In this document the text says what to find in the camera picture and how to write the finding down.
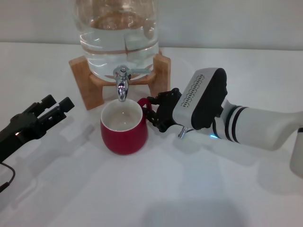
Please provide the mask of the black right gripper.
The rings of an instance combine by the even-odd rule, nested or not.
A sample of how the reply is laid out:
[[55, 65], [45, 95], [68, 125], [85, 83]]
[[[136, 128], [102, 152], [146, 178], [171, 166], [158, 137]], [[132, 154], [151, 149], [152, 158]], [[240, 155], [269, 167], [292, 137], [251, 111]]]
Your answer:
[[166, 132], [169, 127], [178, 125], [173, 120], [172, 113], [181, 96], [178, 88], [160, 92], [156, 97], [149, 96], [147, 97], [148, 101], [153, 105], [159, 105], [159, 107], [156, 111], [144, 107], [143, 115], [159, 132]]

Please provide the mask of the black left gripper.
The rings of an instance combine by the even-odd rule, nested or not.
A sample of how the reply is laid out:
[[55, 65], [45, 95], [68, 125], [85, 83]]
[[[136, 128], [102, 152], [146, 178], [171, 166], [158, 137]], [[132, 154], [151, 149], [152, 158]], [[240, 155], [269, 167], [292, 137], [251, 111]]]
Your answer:
[[43, 137], [45, 131], [65, 119], [65, 113], [74, 107], [70, 98], [66, 97], [38, 120], [35, 115], [40, 115], [54, 104], [56, 101], [53, 96], [47, 95], [40, 103], [31, 104], [25, 113], [17, 114], [10, 119], [9, 125], [0, 131], [0, 163], [27, 142]]

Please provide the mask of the red ceramic cup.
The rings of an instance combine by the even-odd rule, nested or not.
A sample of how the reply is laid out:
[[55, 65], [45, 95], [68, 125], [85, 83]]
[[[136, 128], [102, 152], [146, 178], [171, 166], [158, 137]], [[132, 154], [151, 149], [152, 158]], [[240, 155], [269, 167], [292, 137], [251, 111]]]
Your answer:
[[101, 136], [106, 147], [118, 155], [139, 151], [148, 139], [148, 128], [143, 107], [152, 109], [147, 98], [139, 101], [113, 100], [106, 104], [100, 115]]

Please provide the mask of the chrome faucet tap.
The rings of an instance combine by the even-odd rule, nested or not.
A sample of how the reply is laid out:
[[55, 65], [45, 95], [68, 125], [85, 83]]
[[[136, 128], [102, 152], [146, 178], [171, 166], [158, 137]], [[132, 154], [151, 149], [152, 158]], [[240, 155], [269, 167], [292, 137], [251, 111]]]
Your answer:
[[149, 75], [152, 71], [150, 69], [129, 69], [125, 65], [117, 66], [114, 71], [114, 78], [116, 80], [116, 88], [118, 100], [124, 102], [127, 97], [129, 82], [133, 74]]

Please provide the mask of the wooden dispenser stand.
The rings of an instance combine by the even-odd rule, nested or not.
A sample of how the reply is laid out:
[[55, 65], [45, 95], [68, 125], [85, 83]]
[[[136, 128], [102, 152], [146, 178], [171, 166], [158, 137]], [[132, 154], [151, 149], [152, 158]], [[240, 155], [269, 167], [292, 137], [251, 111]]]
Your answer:
[[[91, 110], [104, 104], [103, 87], [115, 86], [116, 83], [98, 78], [90, 69], [84, 56], [69, 61], [70, 68], [82, 100], [87, 110]], [[159, 52], [153, 57], [153, 71], [150, 75], [131, 80], [129, 85], [148, 85], [152, 97], [160, 92], [170, 90], [171, 59]]]

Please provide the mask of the glass water dispenser jar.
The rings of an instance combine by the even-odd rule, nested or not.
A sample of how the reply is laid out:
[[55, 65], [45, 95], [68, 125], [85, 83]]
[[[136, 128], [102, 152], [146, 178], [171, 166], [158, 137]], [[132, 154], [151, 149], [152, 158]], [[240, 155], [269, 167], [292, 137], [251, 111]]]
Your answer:
[[114, 81], [114, 69], [150, 68], [159, 53], [158, 0], [69, 0], [90, 71]]

